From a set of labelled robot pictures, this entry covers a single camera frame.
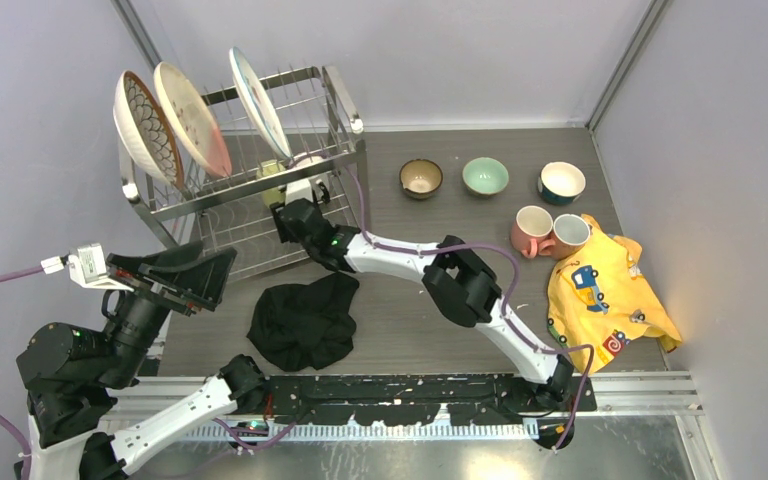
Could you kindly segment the white ribbed mug black handle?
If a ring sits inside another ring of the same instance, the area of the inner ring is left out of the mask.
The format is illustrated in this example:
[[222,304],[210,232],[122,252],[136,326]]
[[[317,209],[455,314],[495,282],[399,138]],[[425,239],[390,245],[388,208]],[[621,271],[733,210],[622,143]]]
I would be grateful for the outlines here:
[[[299,154],[289,163],[291,169],[301,169],[318,164],[323,158],[318,155]],[[290,182],[285,188],[285,203],[307,199],[314,204],[328,204],[331,201],[331,184],[327,173],[321,173]]]

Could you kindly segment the pink and cream plate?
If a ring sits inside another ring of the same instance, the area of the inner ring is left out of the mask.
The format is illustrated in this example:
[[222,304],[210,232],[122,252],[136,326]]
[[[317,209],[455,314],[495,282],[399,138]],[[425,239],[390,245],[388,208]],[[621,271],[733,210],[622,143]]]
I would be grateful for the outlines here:
[[199,91],[176,66],[160,62],[153,71],[160,107],[183,148],[209,176],[232,174],[222,131]]

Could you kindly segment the watermelon pattern plate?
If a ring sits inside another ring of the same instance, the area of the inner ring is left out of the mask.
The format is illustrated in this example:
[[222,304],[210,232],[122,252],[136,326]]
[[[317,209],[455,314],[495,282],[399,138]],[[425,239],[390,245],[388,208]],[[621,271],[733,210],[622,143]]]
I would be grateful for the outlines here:
[[238,47],[232,46],[228,57],[234,87],[250,123],[280,159],[291,159],[292,150],[280,118],[260,78]]

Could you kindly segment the flower pattern brown-rim plate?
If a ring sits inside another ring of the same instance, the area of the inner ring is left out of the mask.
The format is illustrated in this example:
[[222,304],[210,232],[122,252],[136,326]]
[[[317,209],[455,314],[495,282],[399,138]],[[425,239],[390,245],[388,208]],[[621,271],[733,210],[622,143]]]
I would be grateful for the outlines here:
[[113,118],[131,159],[149,176],[181,190],[183,165],[171,125],[150,89],[130,70],[117,82]]

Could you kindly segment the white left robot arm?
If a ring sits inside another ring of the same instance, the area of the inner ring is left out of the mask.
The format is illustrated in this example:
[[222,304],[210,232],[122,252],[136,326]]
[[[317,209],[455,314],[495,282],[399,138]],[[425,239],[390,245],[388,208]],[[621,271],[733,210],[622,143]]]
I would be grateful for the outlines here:
[[185,398],[133,427],[103,432],[114,392],[138,372],[171,312],[186,316],[221,303],[237,253],[206,253],[199,241],[147,256],[81,246],[43,263],[67,269],[103,293],[101,330],[62,322],[41,327],[17,357],[27,392],[29,443],[19,479],[126,479],[193,428],[224,414],[258,412],[267,398],[254,360],[234,357]]

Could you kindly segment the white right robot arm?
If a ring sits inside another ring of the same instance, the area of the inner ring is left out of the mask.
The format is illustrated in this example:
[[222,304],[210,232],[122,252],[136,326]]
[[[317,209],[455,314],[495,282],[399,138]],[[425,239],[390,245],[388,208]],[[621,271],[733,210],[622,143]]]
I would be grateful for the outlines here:
[[439,243],[383,238],[329,222],[307,199],[276,203],[271,210],[280,240],[301,245],[328,270],[383,274],[423,285],[443,317],[477,330],[505,354],[540,408],[556,410],[571,398],[572,363],[517,316],[496,273],[478,255],[480,245],[453,235]]

